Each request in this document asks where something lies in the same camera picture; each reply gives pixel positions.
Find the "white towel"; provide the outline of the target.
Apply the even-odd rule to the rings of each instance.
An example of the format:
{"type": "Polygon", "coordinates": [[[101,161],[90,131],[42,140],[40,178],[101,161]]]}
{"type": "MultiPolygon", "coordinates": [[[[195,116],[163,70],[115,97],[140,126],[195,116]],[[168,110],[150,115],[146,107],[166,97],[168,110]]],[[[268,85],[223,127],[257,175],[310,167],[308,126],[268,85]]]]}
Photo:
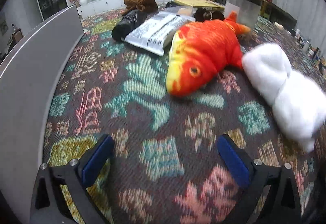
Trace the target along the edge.
{"type": "Polygon", "coordinates": [[[325,121],[325,93],[312,80],[292,68],[276,43],[265,43],[246,52],[243,69],[260,93],[283,135],[303,151],[314,149],[314,133],[325,121]]]}

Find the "orange fish plush toy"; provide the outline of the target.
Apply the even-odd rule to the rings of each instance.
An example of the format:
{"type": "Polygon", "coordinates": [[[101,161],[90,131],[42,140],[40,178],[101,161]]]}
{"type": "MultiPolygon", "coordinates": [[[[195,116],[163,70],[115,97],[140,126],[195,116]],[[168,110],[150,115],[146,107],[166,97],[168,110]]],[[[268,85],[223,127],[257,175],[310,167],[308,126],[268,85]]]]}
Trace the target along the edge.
{"type": "Polygon", "coordinates": [[[242,69],[238,36],[251,28],[237,22],[231,12],[223,20],[190,22],[174,34],[169,51],[166,90],[185,97],[210,82],[227,66],[242,69]]]}

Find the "patterned woven tablecloth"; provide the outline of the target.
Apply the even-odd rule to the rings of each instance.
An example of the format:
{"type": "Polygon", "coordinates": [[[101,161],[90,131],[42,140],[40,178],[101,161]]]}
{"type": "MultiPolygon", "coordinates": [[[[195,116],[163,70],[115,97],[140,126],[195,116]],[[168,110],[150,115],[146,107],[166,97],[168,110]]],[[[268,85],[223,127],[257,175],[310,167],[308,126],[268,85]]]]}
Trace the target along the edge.
{"type": "Polygon", "coordinates": [[[168,58],[116,42],[113,10],[82,19],[47,119],[43,160],[80,158],[102,134],[115,157],[88,189],[112,223],[217,223],[240,196],[216,149],[228,134],[268,166],[292,165],[301,208],[314,200],[325,159],[325,127],[313,152],[286,140],[244,72],[222,71],[203,90],[178,100],[166,92],[168,58]]]}

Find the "white cardboard box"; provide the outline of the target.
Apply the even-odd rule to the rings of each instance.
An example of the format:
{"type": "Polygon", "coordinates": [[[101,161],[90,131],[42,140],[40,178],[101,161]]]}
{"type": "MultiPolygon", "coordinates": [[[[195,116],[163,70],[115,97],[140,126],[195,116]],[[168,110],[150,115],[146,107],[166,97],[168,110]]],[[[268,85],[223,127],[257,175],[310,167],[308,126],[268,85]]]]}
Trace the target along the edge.
{"type": "Polygon", "coordinates": [[[21,223],[29,222],[51,101],[83,34],[70,6],[31,30],[1,63],[1,192],[21,223]]]}

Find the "bottles on table edge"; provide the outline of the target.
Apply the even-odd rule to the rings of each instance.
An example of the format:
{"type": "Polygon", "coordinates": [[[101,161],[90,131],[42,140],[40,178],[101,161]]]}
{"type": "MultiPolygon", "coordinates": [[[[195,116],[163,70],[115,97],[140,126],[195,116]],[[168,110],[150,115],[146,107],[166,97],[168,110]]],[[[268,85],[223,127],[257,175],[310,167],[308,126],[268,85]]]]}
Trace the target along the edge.
{"type": "Polygon", "coordinates": [[[325,78],[325,57],[322,56],[321,50],[318,47],[313,47],[311,39],[304,38],[298,28],[294,32],[295,39],[304,55],[315,64],[323,78],[325,78]]]}

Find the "grey printed mailer package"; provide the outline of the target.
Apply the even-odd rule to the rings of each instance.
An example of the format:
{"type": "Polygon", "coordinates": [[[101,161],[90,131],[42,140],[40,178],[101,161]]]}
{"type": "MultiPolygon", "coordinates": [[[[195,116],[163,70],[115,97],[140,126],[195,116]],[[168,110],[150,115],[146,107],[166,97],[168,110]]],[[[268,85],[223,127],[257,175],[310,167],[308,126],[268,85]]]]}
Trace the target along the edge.
{"type": "Polygon", "coordinates": [[[162,57],[164,48],[172,41],[175,32],[181,26],[195,21],[194,17],[162,11],[131,31],[124,41],[162,57]]]}

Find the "clear container black lid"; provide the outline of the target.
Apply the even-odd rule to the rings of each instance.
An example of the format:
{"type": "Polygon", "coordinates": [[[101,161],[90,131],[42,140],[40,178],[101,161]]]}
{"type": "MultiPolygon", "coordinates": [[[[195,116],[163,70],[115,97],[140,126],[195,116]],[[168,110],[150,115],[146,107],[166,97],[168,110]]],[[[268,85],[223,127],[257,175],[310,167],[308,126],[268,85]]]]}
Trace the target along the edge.
{"type": "Polygon", "coordinates": [[[224,17],[234,11],[237,13],[237,23],[254,29],[261,5],[261,0],[226,0],[224,17]]]}

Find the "black plastic bag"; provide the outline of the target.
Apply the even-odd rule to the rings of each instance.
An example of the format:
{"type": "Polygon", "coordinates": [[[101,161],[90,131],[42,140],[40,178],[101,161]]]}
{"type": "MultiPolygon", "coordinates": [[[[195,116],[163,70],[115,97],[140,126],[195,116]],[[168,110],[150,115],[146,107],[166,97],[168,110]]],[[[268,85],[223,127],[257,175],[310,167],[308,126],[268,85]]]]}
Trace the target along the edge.
{"type": "Polygon", "coordinates": [[[132,10],[123,16],[112,29],[112,38],[118,42],[125,39],[130,32],[146,21],[147,13],[140,10],[132,10]]]}

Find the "black furry item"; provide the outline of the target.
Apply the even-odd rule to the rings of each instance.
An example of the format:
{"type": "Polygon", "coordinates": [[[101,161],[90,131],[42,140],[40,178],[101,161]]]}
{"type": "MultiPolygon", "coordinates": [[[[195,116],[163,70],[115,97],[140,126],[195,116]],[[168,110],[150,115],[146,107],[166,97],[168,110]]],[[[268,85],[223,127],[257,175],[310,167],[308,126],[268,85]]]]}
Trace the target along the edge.
{"type": "Polygon", "coordinates": [[[197,22],[212,21],[212,20],[224,20],[223,13],[219,10],[207,10],[198,8],[193,16],[197,22]]]}

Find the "white tv console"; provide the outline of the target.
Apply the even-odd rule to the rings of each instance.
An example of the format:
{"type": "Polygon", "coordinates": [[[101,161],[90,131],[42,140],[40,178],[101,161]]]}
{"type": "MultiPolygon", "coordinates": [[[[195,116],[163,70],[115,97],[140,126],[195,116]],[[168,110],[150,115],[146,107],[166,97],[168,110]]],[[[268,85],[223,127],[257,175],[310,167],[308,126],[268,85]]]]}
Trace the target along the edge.
{"type": "MultiPolygon", "coordinates": [[[[171,0],[155,0],[158,4],[171,0]]],[[[77,8],[78,14],[83,18],[98,15],[103,12],[123,9],[126,5],[124,0],[95,0],[77,8]]]]}

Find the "yellow flat box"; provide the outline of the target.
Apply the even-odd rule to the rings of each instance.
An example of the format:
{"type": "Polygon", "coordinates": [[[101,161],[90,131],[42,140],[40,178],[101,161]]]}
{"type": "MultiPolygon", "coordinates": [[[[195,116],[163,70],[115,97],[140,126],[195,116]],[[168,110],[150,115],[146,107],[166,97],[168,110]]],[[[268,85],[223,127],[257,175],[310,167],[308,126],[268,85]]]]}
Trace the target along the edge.
{"type": "Polygon", "coordinates": [[[224,10],[224,5],[210,0],[174,0],[181,6],[191,6],[192,8],[202,8],[206,10],[224,10]]]}

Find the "brown knit cloth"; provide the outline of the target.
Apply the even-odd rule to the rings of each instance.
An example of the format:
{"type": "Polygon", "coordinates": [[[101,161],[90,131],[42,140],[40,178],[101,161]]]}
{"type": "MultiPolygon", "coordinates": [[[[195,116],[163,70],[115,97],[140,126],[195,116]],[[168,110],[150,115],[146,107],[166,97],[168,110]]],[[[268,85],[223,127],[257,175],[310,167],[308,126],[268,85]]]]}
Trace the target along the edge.
{"type": "Polygon", "coordinates": [[[153,13],[158,10],[158,6],[155,0],[124,0],[126,10],[122,15],[126,15],[133,10],[139,10],[145,13],[153,13]]]}

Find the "wooden crib frame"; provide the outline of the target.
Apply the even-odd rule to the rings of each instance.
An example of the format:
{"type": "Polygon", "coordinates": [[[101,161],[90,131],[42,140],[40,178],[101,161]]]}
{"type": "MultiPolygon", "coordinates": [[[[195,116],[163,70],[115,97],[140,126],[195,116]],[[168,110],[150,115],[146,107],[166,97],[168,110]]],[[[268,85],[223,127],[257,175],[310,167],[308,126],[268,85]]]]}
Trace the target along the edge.
{"type": "Polygon", "coordinates": [[[297,25],[297,20],[295,20],[289,13],[285,12],[283,9],[275,5],[269,0],[260,0],[261,10],[260,16],[274,23],[277,22],[280,25],[290,31],[295,29],[297,25]]]}

